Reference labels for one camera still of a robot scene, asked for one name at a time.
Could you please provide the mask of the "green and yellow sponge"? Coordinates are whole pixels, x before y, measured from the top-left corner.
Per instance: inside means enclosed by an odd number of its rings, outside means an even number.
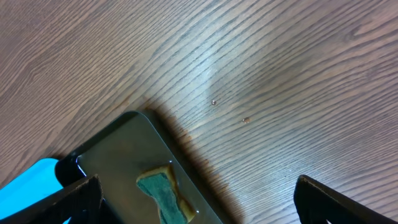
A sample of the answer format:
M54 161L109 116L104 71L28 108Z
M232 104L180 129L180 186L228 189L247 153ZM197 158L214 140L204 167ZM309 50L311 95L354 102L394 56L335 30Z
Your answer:
M189 224L195 218L197 211L180 193L171 164L141 173L136 185L154 199L162 224Z

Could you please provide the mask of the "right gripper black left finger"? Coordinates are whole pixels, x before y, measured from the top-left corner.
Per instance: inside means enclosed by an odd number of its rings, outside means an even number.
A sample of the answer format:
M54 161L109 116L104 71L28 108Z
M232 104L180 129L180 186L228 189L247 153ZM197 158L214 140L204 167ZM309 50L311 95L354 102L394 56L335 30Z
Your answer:
M98 175L84 177L1 220L2 224L98 223L103 189Z

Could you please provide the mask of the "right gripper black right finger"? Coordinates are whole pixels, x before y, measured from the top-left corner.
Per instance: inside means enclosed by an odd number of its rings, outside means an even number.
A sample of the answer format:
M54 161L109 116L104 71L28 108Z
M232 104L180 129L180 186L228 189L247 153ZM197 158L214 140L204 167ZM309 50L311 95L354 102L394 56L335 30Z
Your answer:
M297 179L294 204L300 222L306 224L397 224L307 175Z

